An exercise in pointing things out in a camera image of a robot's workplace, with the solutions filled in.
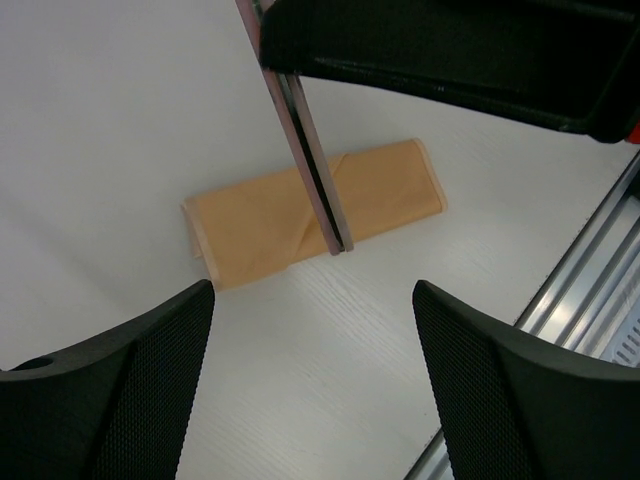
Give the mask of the pink-handled table knife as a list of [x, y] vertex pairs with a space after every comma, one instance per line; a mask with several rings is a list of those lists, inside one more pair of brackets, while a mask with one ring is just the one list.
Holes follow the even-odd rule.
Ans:
[[354, 242], [300, 79], [265, 68], [261, 73], [328, 250], [349, 252]]

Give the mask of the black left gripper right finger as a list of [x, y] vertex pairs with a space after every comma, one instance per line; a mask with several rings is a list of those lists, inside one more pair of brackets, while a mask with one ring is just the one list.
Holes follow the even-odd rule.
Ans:
[[638, 369], [541, 340], [424, 280], [412, 304], [455, 478], [638, 478]]

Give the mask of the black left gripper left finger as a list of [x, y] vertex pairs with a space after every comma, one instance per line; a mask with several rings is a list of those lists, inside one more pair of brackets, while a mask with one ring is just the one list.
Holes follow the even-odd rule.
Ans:
[[210, 334], [200, 280], [153, 310], [1, 374], [4, 479], [173, 479]]

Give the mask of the peach cloth napkin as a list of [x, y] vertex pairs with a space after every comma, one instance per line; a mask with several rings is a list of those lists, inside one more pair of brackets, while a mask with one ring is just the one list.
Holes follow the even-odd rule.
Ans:
[[[356, 242], [447, 208], [418, 139], [334, 156], [329, 169]], [[259, 281], [328, 250], [296, 168], [188, 198], [183, 212], [194, 255], [219, 290]]]

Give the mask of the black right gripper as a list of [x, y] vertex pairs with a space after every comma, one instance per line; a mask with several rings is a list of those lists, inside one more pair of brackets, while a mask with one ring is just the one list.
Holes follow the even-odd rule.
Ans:
[[260, 62], [602, 143], [639, 121], [635, 1], [277, 1]]

